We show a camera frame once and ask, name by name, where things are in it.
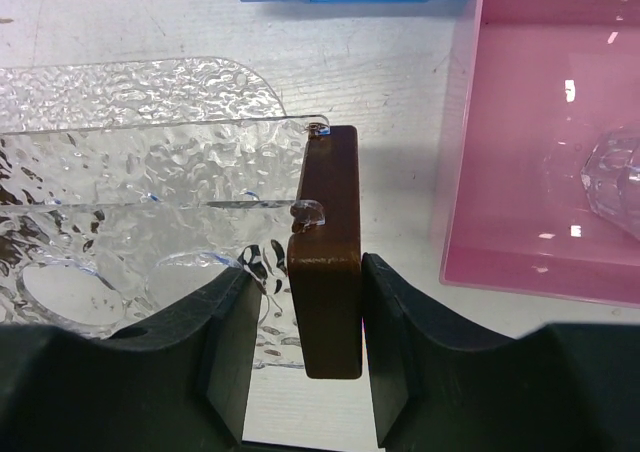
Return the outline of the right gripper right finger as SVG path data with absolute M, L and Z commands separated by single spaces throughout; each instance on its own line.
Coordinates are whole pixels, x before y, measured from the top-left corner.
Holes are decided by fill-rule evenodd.
M 388 451 L 635 451 L 639 329 L 551 323 L 518 339 L 362 260 L 377 441 Z

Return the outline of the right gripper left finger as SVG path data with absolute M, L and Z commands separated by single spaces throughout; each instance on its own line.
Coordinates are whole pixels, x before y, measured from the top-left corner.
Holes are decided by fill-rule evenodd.
M 261 294 L 227 269 L 108 339 L 1 329 L 5 451 L 234 451 Z

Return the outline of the clear textured oval tray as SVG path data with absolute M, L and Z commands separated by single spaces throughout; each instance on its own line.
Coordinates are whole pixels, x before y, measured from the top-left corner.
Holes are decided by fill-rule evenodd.
M 219 57 L 4 68 L 4 133 L 282 116 L 255 71 Z

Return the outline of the pink plastic box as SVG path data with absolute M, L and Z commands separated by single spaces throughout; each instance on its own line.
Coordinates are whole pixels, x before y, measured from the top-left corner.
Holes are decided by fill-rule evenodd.
M 639 302 L 639 0 L 468 0 L 431 231 L 441 281 Z

